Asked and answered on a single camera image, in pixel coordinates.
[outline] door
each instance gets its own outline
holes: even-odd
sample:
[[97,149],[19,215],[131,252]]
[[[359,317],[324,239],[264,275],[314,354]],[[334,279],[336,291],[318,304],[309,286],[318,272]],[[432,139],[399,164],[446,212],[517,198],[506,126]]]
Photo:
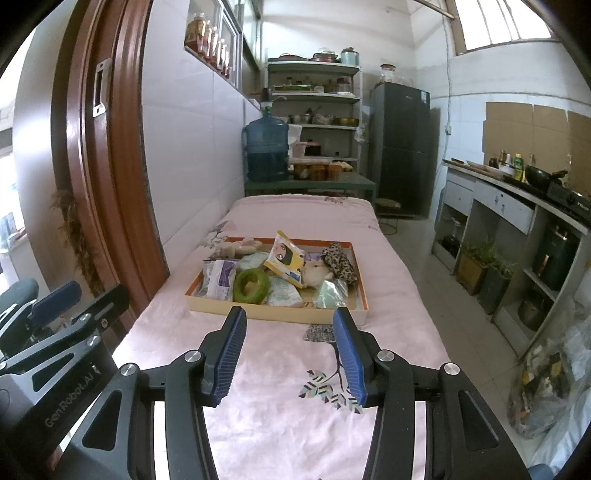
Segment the door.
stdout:
[[141,66],[150,0],[90,0],[67,91],[67,153],[83,233],[106,288],[124,284],[135,318],[164,283],[145,179]]

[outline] refrigerator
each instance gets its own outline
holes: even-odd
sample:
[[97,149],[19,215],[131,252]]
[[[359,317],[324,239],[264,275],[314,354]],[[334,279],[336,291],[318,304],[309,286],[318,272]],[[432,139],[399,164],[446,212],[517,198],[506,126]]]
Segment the refrigerator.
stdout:
[[402,215],[424,215],[431,202],[429,110],[423,90],[384,82],[371,91],[368,177],[377,198],[396,200]]

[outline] blue water bottle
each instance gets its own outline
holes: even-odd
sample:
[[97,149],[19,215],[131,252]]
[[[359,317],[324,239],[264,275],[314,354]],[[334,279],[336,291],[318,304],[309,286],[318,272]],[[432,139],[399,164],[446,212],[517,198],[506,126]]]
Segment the blue water bottle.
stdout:
[[250,122],[242,131],[250,181],[277,181],[289,178],[287,170],[288,125],[271,116],[271,91],[261,92],[262,118]]

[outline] leopard print cloth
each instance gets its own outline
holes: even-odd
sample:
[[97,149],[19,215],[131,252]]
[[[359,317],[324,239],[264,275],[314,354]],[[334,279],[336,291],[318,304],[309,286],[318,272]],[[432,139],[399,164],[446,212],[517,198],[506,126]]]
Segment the leopard print cloth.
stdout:
[[336,277],[347,282],[347,285],[357,282],[355,269],[339,243],[334,242],[322,250],[320,258],[335,272]]

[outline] bed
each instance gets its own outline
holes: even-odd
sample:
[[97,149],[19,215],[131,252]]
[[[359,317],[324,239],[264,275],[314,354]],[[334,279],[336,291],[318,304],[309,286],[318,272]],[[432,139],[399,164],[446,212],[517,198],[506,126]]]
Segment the bed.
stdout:
[[[446,350],[406,266],[379,230],[366,200],[307,195],[238,200],[223,221],[172,273],[114,353],[121,366],[152,368],[200,345],[220,328],[219,315],[189,311],[183,294],[212,245],[224,236],[353,243],[369,303],[364,330],[408,362],[439,368]],[[319,389],[320,384],[330,388]],[[350,400],[327,327],[248,319],[229,395],[204,408],[220,479],[361,479],[375,408]],[[157,407],[155,454],[167,477],[162,406]],[[417,404],[413,478],[424,476],[424,405]]]

